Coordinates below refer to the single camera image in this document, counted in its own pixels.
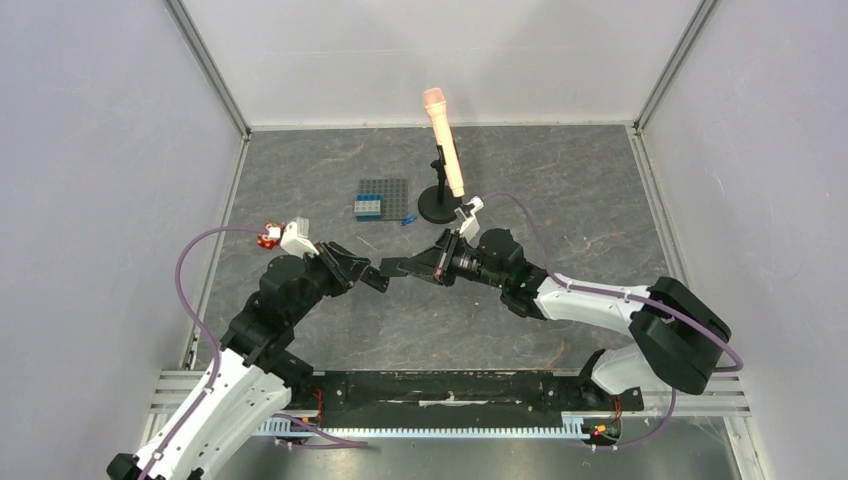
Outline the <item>black battery cover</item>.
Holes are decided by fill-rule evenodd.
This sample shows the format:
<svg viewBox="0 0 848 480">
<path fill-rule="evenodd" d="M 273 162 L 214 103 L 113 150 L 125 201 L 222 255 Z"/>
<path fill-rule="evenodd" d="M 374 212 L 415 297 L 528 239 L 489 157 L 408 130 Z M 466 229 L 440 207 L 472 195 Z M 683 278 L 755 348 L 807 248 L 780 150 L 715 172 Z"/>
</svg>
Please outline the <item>black battery cover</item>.
<svg viewBox="0 0 848 480">
<path fill-rule="evenodd" d="M 387 257 L 380 261 L 379 273 L 386 278 L 402 278 L 408 275 L 404 268 L 406 257 Z"/>
</svg>

